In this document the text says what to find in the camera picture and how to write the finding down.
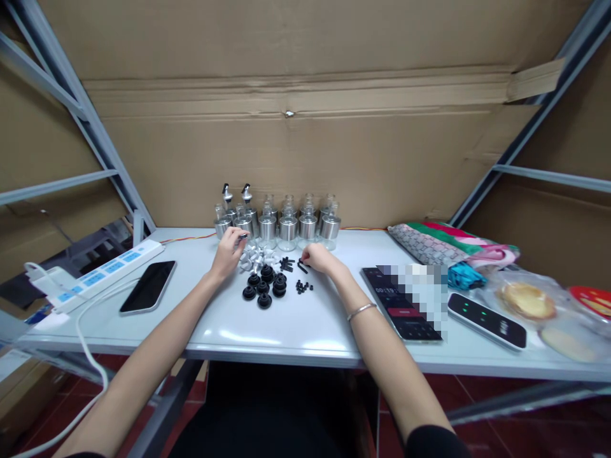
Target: silver bracelet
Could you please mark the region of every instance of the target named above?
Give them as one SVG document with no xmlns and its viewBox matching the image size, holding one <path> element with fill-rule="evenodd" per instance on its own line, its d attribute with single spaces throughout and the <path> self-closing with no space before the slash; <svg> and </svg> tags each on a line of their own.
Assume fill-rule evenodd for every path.
<svg viewBox="0 0 611 458">
<path fill-rule="evenodd" d="M 362 306 L 360 309 L 352 312 L 350 315 L 348 315 L 348 318 L 346 318 L 348 320 L 348 322 L 350 322 L 350 320 L 352 320 L 352 318 L 354 318 L 355 316 L 357 316 L 360 312 L 362 312 L 363 310 L 367 310 L 371 307 L 376 307 L 377 305 L 375 304 L 367 304 Z"/>
</svg>

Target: patterned fabric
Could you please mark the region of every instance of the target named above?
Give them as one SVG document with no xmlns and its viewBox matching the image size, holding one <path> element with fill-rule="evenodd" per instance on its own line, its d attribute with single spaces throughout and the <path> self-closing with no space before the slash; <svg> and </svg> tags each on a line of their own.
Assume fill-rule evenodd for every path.
<svg viewBox="0 0 611 458">
<path fill-rule="evenodd" d="M 519 250 L 499 245 L 443 223 L 407 223 L 388 232 L 418 261 L 452 267 L 462 261 L 472 268 L 505 267 L 515 262 Z"/>
</svg>

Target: black rubber stopper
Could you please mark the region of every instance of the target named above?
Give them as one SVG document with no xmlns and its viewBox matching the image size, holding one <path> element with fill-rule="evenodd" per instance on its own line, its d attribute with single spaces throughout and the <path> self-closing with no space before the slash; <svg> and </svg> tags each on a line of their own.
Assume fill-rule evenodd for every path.
<svg viewBox="0 0 611 458">
<path fill-rule="evenodd" d="M 276 279 L 274 280 L 274 288 L 279 287 L 281 289 L 285 289 L 286 288 L 286 277 L 282 275 L 282 277 L 279 275 L 276 277 Z"/>
<path fill-rule="evenodd" d="M 272 297 L 267 293 L 263 293 L 256 302 L 261 309 L 269 309 L 269 306 L 272 305 Z"/>
<path fill-rule="evenodd" d="M 286 293 L 286 277 L 282 278 L 280 277 L 280 275 L 276 277 L 276 280 L 274 280 L 274 287 L 272 288 L 272 293 L 274 293 L 274 296 L 276 296 L 277 298 L 284 296 L 284 294 Z"/>
<path fill-rule="evenodd" d="M 261 278 L 257 274 L 252 274 L 250 277 L 248 277 L 248 284 L 250 286 L 257 286 L 260 281 Z"/>
<path fill-rule="evenodd" d="M 267 294 L 269 293 L 269 285 L 265 282 L 261 282 L 256 286 L 256 291 L 259 294 Z"/>
<path fill-rule="evenodd" d="M 265 264 L 265 266 L 263 266 L 263 269 L 261 269 L 261 280 L 266 283 L 271 283 L 272 281 L 274 281 L 274 269 L 272 269 L 267 264 Z"/>
<path fill-rule="evenodd" d="M 244 291 L 242 291 L 242 296 L 246 300 L 252 300 L 256 296 L 256 291 L 252 286 L 248 285 L 244 288 Z"/>
<path fill-rule="evenodd" d="M 278 289 L 277 287 L 274 286 L 272 288 L 272 293 L 274 293 L 274 296 L 276 296 L 277 298 L 281 298 L 286 294 L 286 288 Z"/>
</svg>

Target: cable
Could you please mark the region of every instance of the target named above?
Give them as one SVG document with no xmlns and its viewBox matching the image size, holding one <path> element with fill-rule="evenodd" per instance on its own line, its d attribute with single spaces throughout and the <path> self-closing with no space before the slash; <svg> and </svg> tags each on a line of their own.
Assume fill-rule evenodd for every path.
<svg viewBox="0 0 611 458">
<path fill-rule="evenodd" d="M 164 244 L 164 243 L 170 243 L 170 242 L 181 242 L 182 240 L 207 239 L 208 237 L 212 237 L 213 235 L 216 235 L 216 232 L 210 235 L 202 235 L 201 237 L 185 237 L 184 239 L 168 239 L 168 240 L 164 240 L 163 242 L 159 242 L 159 243 Z"/>
<path fill-rule="evenodd" d="M 388 229 L 384 228 L 340 228 L 341 230 L 380 230 L 380 231 L 388 231 Z"/>
<path fill-rule="evenodd" d="M 53 283 L 55 283 L 55 285 L 58 288 L 60 288 L 61 290 L 67 293 L 80 297 L 81 299 L 85 301 L 90 300 L 60 285 L 57 281 L 55 281 L 53 277 L 51 277 L 51 275 L 47 273 L 47 271 L 44 268 L 40 267 L 38 264 L 28 262 L 24 264 L 24 267 L 29 272 L 30 270 L 28 268 L 34 268 L 38 270 L 39 272 L 42 272 L 43 275 L 48 277 Z M 83 350 L 85 351 L 85 356 L 87 357 L 87 360 L 100 373 L 100 376 L 102 377 L 102 391 L 96 397 L 94 397 L 89 402 L 89 404 L 87 404 L 84 407 L 84 409 L 81 410 L 81 412 L 76 416 L 76 418 L 74 418 L 74 420 L 72 420 L 72 422 L 68 426 L 66 426 L 66 428 L 61 433 L 59 433 L 56 437 L 54 437 L 53 439 L 51 439 L 48 442 L 45 442 L 42 445 L 39 445 L 38 447 L 34 447 L 31 450 L 15 455 L 12 458 L 31 458 L 35 455 L 38 455 L 41 452 L 44 452 L 45 450 L 54 446 L 55 444 L 57 444 L 60 440 L 66 437 L 70 433 L 70 431 L 74 429 L 74 427 L 79 423 L 79 421 L 82 420 L 83 417 L 87 414 L 87 412 L 89 412 L 89 410 L 95 405 L 98 399 L 100 399 L 104 395 L 104 393 L 106 393 L 106 391 L 108 390 L 108 374 L 106 373 L 106 370 L 104 370 L 104 368 L 94 359 L 93 355 L 91 355 L 91 352 L 89 351 L 89 346 L 87 345 L 87 342 L 85 341 L 85 336 L 83 335 L 83 332 L 81 330 L 81 326 L 80 326 L 81 320 L 83 316 L 85 315 L 85 313 L 87 313 L 89 309 L 91 309 L 94 305 L 98 304 L 99 302 L 102 302 L 103 300 L 108 299 L 111 296 L 114 296 L 115 294 L 121 293 L 122 291 L 125 291 L 126 289 L 131 288 L 132 284 L 137 282 L 139 279 L 140 278 L 130 280 L 126 283 L 116 286 L 115 288 L 110 289 L 105 294 L 102 294 L 102 296 L 96 298 L 91 304 L 87 305 L 85 309 L 81 312 L 81 314 L 76 318 L 76 322 L 75 322 L 76 335 L 78 336 L 78 340 L 80 341 L 81 346 L 83 347 Z"/>
</svg>

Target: white table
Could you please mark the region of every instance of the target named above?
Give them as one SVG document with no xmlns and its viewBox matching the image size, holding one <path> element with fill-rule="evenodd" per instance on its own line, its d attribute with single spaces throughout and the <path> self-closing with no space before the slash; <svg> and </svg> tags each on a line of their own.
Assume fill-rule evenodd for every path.
<svg viewBox="0 0 611 458">
<path fill-rule="evenodd" d="M 198 228 L 161 228 L 150 238 L 161 241 L 212 232 Z M 163 253 L 152 259 L 151 262 L 178 262 L 157 310 L 119 316 L 118 310 L 128 291 L 90 309 L 81 328 L 91 351 L 131 354 L 209 269 L 217 244 L 216 237 L 171 242 Z M 385 232 L 341 231 L 334 254 L 350 268 L 367 292 L 361 268 L 415 263 Z M 297 260 L 300 251 L 287 255 Z M 140 267 L 121 282 L 138 278 L 145 268 Z M 292 273 L 286 274 L 286 296 L 273 298 L 267 310 L 259 309 L 255 301 L 247 302 L 242 298 L 247 273 L 236 273 L 229 278 L 195 327 L 184 356 L 250 363 L 361 367 L 360 354 L 344 309 L 330 281 L 313 269 L 306 275 L 297 264 Z M 297 279 L 310 282 L 314 290 L 298 295 L 295 291 Z M 26 350 L 81 352 L 74 327 L 79 313 L 80 309 L 76 309 L 63 323 L 45 319 L 24 335 L 17 346 Z M 547 348 L 536 336 L 529 337 L 529 347 L 525 351 L 515 353 L 451 318 L 447 329 L 447 342 L 407 345 L 423 372 L 611 382 L 611 364 L 577 363 Z"/>
</svg>

